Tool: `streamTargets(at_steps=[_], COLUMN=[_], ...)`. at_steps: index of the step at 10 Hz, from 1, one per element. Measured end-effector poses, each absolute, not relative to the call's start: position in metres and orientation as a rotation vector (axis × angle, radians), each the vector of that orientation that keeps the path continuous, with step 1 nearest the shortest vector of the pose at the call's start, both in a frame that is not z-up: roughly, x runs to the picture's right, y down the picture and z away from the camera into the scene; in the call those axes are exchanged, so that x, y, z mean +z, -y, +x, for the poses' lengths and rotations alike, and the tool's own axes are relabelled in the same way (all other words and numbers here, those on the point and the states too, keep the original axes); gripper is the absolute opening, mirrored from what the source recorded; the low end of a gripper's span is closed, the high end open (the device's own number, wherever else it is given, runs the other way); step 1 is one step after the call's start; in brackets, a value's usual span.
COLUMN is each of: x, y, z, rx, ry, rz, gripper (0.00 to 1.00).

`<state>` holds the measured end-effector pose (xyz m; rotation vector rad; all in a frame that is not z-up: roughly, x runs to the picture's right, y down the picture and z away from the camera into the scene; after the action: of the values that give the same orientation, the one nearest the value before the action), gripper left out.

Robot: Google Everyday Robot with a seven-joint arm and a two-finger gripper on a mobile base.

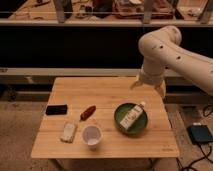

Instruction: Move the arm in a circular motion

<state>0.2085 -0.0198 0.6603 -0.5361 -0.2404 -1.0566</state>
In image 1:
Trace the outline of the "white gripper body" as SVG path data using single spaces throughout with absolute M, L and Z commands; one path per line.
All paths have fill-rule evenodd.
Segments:
M 157 86 L 164 81 L 164 68 L 142 67 L 139 72 L 139 81 L 141 83 Z

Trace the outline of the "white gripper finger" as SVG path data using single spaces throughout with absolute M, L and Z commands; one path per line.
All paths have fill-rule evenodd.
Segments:
M 166 96 L 166 86 L 164 84 L 158 85 L 155 87 L 155 90 L 158 92 L 162 99 Z
M 131 84 L 130 89 L 132 90 L 132 89 L 134 89 L 134 88 L 136 88 L 138 86 L 142 86 L 142 85 L 143 85 L 142 81 L 136 80 L 134 83 Z

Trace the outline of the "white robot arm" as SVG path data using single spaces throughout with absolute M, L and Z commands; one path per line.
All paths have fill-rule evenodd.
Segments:
M 181 48 L 181 40 L 181 32 L 176 26 L 165 26 L 144 34 L 138 41 L 143 64 L 131 87 L 143 83 L 160 87 L 168 67 L 213 96 L 213 59 Z

